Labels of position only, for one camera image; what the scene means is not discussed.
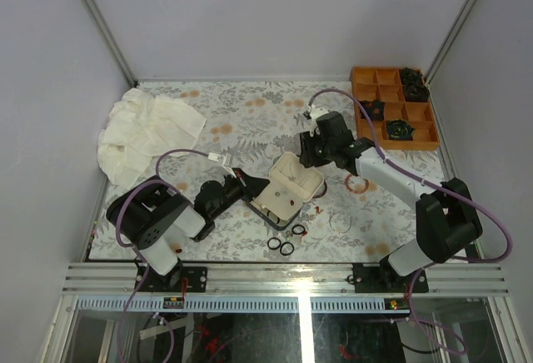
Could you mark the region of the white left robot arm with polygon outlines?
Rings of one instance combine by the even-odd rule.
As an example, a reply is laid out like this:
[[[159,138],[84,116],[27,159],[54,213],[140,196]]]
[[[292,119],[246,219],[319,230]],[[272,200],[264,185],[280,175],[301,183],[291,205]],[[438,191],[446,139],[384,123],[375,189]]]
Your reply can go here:
[[[235,168],[223,183],[204,182],[189,201],[153,176],[112,202],[106,218],[115,226],[118,239],[127,239],[154,271],[155,284],[163,291],[175,291],[182,282],[176,244],[184,238],[202,241],[223,212],[240,200],[252,201],[269,183]]]

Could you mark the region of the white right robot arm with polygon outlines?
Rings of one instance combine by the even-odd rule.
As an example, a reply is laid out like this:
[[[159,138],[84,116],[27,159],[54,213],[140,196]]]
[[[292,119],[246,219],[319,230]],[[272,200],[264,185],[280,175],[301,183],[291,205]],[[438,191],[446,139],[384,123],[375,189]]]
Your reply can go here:
[[[311,130],[300,137],[300,163],[322,167],[333,163],[353,176],[380,187],[407,204],[416,215],[416,236],[384,257],[381,285],[399,291],[410,274],[444,263],[482,235],[482,226],[466,184],[454,178],[435,186],[393,162],[366,137],[354,138],[339,112],[312,108],[305,113]]]

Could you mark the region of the cream and navy jewelry box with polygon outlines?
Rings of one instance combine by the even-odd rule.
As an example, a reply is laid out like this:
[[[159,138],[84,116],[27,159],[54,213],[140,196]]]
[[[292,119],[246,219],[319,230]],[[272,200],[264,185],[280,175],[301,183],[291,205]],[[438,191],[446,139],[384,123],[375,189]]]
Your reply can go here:
[[[321,190],[324,176],[313,167],[305,168],[297,155],[286,152],[271,167],[268,180],[270,184],[247,205],[268,225],[283,231]]]

